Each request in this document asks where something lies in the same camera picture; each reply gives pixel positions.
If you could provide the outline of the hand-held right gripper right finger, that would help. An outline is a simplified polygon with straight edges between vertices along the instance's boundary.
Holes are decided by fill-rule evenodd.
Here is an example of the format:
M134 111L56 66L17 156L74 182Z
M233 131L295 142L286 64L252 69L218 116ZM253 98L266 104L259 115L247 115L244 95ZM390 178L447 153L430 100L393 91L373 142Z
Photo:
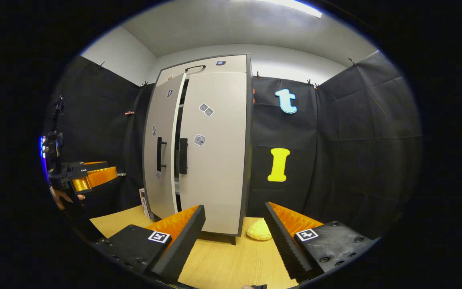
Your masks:
M288 276L298 283L329 275L376 244L339 221L321 223L272 202L264 219Z

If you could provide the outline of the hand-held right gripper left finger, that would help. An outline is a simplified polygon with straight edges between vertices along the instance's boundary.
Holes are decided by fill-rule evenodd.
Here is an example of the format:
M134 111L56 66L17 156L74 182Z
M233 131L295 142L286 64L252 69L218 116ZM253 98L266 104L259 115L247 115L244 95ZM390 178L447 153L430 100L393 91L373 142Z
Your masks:
M135 274L173 284L205 220L204 206L197 205L145 228L130 224L110 238L97 240L96 250Z

